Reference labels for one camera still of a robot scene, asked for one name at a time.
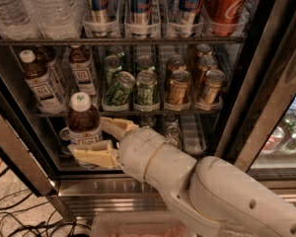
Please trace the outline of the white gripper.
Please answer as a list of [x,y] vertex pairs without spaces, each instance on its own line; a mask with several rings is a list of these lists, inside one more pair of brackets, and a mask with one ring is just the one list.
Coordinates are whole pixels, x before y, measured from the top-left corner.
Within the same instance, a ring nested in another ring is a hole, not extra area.
[[118,162],[126,175],[143,182],[148,163],[166,142],[165,137],[150,127],[138,128],[138,124],[124,118],[101,117],[101,126],[104,132],[121,140],[118,150],[113,148],[110,140],[103,140],[91,144],[70,144],[69,151],[79,161],[104,168],[114,168]]

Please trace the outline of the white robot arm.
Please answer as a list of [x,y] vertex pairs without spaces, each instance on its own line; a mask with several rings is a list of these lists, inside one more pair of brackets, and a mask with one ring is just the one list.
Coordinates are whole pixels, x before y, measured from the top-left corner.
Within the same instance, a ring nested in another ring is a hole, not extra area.
[[156,189],[168,209],[202,237],[218,237],[230,222],[259,237],[296,237],[296,206],[234,165],[214,156],[197,160],[154,129],[127,119],[102,118],[119,141],[71,144],[79,160],[123,173]]

